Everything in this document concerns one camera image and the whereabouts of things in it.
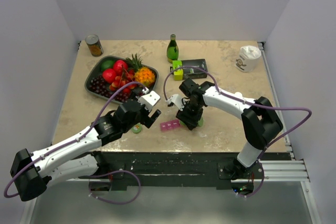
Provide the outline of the green bottle screw cap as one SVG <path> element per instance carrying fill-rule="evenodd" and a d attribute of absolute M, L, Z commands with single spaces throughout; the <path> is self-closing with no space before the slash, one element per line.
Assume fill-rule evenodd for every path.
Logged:
<path fill-rule="evenodd" d="M 134 134 L 139 134 L 140 132 L 142 131 L 142 125 L 139 123 L 139 124 L 136 124 L 133 128 L 132 128 L 132 132 Z"/>

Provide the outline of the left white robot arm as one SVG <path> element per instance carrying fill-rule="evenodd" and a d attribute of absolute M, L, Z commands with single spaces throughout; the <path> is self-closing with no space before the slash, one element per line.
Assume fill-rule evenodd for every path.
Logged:
<path fill-rule="evenodd" d="M 15 185 L 15 196 L 21 201 L 38 197 L 53 180 L 50 173 L 61 165 L 120 139 L 138 123 L 150 128 L 161 114 L 160 110 L 153 110 L 157 103 L 158 99 L 149 101 L 145 97 L 129 99 L 116 110 L 99 114 L 89 127 L 56 145 L 32 153 L 27 149 L 18 151 L 10 169 L 12 178 L 8 186 Z"/>

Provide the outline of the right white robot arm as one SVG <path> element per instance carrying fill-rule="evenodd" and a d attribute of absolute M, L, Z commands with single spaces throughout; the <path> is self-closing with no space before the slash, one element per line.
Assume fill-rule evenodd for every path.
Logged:
<path fill-rule="evenodd" d="M 222 90 L 214 83 L 205 81 L 199 85 L 191 79 L 184 80 L 179 89 L 184 95 L 170 96 L 167 104 L 178 108 L 176 118 L 189 130 L 198 126 L 203 108 L 207 106 L 241 120 L 247 143 L 235 158 L 234 173 L 239 178 L 246 178 L 252 173 L 252 165 L 259 155 L 283 130 L 279 116 L 265 97 L 257 100 L 245 98 L 239 92 L 233 94 Z"/>

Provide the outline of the pink weekly pill organizer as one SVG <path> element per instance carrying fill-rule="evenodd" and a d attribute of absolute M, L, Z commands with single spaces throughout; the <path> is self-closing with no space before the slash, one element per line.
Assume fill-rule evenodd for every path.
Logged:
<path fill-rule="evenodd" d="M 183 125 L 184 125 L 183 122 L 181 122 L 178 119 L 175 119 L 175 120 L 160 123 L 160 130 L 162 132 L 165 132 L 165 131 L 177 129 Z"/>

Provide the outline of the green lidded pill bottle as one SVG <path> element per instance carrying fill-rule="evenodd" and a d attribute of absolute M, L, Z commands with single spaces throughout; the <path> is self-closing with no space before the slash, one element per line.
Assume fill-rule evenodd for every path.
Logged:
<path fill-rule="evenodd" d="M 182 126 L 185 126 L 186 124 L 184 122 L 182 122 L 181 120 L 179 120 L 179 124 L 182 125 Z M 197 123 L 197 127 L 202 127 L 204 124 L 204 119 L 201 118 L 198 123 Z"/>

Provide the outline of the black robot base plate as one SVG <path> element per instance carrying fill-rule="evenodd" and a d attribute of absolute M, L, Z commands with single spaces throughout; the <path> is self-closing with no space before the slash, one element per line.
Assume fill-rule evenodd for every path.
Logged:
<path fill-rule="evenodd" d="M 94 175 L 110 178 L 112 190 L 142 187 L 214 187 L 230 190 L 234 183 L 247 186 L 263 178 L 260 164 L 242 174 L 229 171 L 236 153 L 98 152 Z"/>

